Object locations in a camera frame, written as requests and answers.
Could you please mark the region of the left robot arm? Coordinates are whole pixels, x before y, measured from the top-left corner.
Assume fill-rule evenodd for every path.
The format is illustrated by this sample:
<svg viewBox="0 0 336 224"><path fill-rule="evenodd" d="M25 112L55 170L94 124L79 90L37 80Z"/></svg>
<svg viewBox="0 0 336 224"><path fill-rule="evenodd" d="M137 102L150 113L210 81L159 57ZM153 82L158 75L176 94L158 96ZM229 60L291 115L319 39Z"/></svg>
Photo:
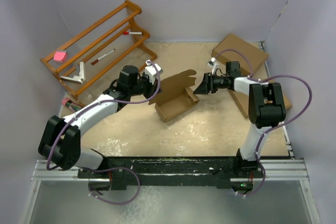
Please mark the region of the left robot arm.
<svg viewBox="0 0 336 224"><path fill-rule="evenodd" d="M51 117L38 147L38 153L47 160L47 170L77 166L89 169L96 178L104 177L108 172L105 157L92 149L81 148L81 138L103 119L132 104L133 96L143 95L144 102L153 99L159 93L162 72L150 60L143 73L135 66L124 66L119 77L89 105L63 118Z"/></svg>

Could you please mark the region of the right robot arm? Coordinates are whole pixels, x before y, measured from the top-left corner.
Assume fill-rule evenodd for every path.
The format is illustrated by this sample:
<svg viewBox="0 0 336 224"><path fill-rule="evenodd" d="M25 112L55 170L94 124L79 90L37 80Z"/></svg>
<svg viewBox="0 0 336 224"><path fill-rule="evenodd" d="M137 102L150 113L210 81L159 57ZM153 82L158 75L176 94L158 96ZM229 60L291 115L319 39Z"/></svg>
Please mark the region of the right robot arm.
<svg viewBox="0 0 336 224"><path fill-rule="evenodd" d="M212 58L207 65L211 72L205 73L194 94L216 93L228 89L248 96L248 118L251 122L246 140L236 154L234 173L246 177L257 167L260 152L271 129L277 127L286 117L281 85L277 82L262 82L244 77L238 61L226 63L226 73L217 75L219 62Z"/></svg>

